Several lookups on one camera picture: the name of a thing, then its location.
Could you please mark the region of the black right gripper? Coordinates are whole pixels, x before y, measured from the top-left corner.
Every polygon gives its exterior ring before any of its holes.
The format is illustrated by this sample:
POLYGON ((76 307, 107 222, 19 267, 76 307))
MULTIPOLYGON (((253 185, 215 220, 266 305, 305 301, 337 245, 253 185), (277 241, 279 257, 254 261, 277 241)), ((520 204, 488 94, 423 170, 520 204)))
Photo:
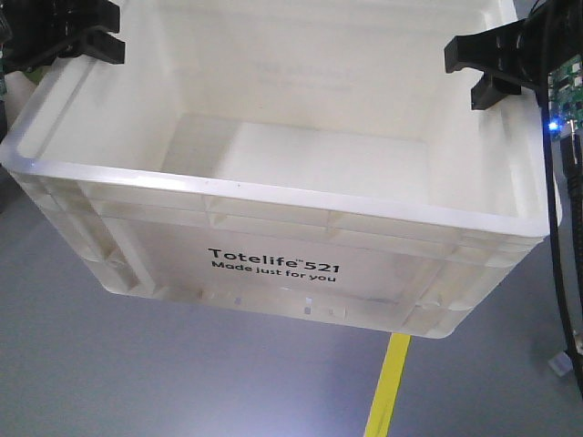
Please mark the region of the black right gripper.
POLYGON ((582 2, 536 1, 524 20, 481 33, 454 36, 445 46, 445 72, 484 72, 470 91, 472 110, 488 110, 522 86, 501 73, 523 73, 537 102, 547 94, 547 76, 582 55, 582 2))

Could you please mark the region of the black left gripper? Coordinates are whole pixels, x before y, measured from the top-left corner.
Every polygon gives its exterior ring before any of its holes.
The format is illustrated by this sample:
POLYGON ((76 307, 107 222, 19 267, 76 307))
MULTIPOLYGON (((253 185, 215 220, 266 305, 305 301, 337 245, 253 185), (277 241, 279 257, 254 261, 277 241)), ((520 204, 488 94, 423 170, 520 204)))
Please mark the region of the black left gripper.
POLYGON ((79 56, 125 63, 125 43, 106 33, 120 29, 120 7, 111 1, 2 1, 1 11, 12 32, 4 45, 6 73, 79 56))

